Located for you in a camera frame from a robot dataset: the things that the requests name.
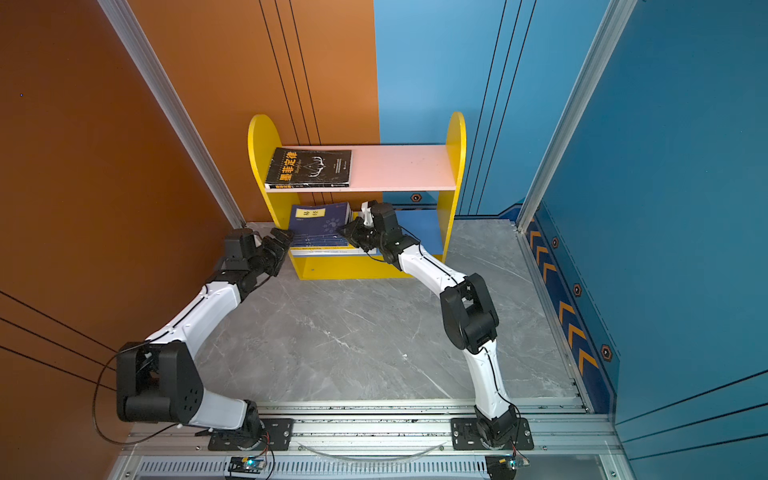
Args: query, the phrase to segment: wall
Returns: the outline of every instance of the wall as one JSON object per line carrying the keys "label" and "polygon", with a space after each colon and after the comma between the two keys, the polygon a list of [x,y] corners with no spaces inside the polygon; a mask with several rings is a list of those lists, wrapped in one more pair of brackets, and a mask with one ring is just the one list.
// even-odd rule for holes
{"label": "wall", "polygon": [[542,203],[621,358],[640,480],[762,475],[766,22],[638,2]]}
{"label": "wall", "polygon": [[[104,345],[0,296],[3,476],[104,478],[99,363],[189,301],[229,224],[97,2],[5,2],[0,45],[0,290]],[[125,438],[108,389],[98,418]]]}
{"label": "wall", "polygon": [[460,213],[499,214],[526,195],[607,4],[130,0],[247,220],[269,218],[244,140],[255,113],[284,144],[441,144],[461,111]]}

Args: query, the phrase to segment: blue book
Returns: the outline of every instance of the blue book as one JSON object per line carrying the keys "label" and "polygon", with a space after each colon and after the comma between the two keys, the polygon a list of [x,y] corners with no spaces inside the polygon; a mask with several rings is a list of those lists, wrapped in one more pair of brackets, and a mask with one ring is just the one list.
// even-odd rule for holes
{"label": "blue book", "polygon": [[347,241],[337,230],[352,219],[349,203],[291,207],[288,228],[293,231],[294,247],[345,247]]}

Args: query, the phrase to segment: gray marble floor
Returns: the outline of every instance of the gray marble floor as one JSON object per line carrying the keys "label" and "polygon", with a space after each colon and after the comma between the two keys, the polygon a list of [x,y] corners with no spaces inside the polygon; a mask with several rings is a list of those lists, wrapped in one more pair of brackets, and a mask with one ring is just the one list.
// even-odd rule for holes
{"label": "gray marble floor", "polygon": [[[447,264],[488,284],[509,395],[572,397],[512,232],[507,220],[457,220]],[[208,389],[262,402],[474,397],[438,299],[419,281],[303,282],[290,262],[222,320],[196,363]]]}

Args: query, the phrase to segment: blue wall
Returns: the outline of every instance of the blue wall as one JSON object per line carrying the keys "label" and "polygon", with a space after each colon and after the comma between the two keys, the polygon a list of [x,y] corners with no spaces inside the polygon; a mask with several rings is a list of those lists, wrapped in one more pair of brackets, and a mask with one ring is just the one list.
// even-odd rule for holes
{"label": "blue wall", "polygon": [[463,112],[459,213],[501,213],[528,192],[607,4],[376,0],[381,142],[440,144]]}
{"label": "blue wall", "polygon": [[545,194],[621,358],[640,480],[712,478],[670,466],[768,434],[768,374],[740,381],[768,369],[766,25],[765,2],[638,2]]}

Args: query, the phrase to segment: black book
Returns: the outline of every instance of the black book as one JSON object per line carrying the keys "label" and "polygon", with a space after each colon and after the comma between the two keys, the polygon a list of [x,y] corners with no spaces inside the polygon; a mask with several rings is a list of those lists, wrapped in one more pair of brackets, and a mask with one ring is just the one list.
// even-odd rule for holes
{"label": "black book", "polygon": [[276,148],[266,188],[348,187],[351,150],[315,151]]}

